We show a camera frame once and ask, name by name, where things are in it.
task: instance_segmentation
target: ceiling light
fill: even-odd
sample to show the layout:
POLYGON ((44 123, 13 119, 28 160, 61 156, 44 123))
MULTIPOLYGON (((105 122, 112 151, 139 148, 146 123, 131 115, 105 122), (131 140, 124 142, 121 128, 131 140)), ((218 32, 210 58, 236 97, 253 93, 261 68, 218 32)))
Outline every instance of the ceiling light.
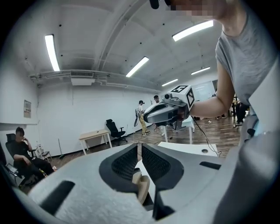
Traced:
POLYGON ((138 69, 140 69, 149 59, 144 57, 127 75, 126 77, 132 76, 138 69))
POLYGON ((170 83, 172 83, 172 82, 176 82, 176 81, 178 81, 178 79, 174 79, 174 80, 172 80, 172 81, 170 81, 170 82, 168 82, 168 83, 163 84, 162 86, 166 86, 166 85, 168 85, 168 84, 170 84, 170 83))
POLYGON ((195 25, 195 26, 192 26, 190 28, 187 28, 175 35, 173 35, 173 39, 175 41, 178 41, 192 33, 195 33, 195 32, 198 32, 200 30, 203 30, 203 29, 206 29, 206 28, 209 28, 209 27, 212 27, 213 26, 213 20, 210 20, 210 21, 207 21, 207 22, 204 22, 204 23, 200 23, 198 25, 195 25))
POLYGON ((210 69, 210 67, 208 67, 208 68, 203 68, 203 69, 201 69, 201 70, 198 70, 198 71, 196 71, 196 72, 193 72, 193 73, 191 73, 191 75, 194 75, 194 74, 199 73, 199 72, 203 72, 203 71, 208 70, 208 69, 210 69))
POLYGON ((60 67, 58 66, 56 58, 56 50, 54 48, 54 36, 52 34, 45 36, 45 44, 47 46, 49 59, 52 63, 53 70, 55 72, 60 71, 60 67))

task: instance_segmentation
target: white ceiling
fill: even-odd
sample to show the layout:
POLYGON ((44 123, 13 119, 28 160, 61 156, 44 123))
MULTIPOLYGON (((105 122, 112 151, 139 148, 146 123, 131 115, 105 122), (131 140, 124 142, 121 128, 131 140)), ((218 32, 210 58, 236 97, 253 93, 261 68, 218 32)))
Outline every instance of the white ceiling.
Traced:
POLYGON ((67 73, 63 70, 98 70, 106 73, 97 75, 113 73, 109 79, 114 82, 160 89, 201 67, 216 69, 219 24, 178 42, 172 38, 201 22, 192 20, 167 10, 164 1, 153 10, 148 0, 49 0, 37 3, 20 18, 10 41, 18 63, 39 84, 47 83, 45 77, 58 75, 44 39, 54 34, 61 74, 67 73), (126 78, 144 56, 150 60, 126 78))

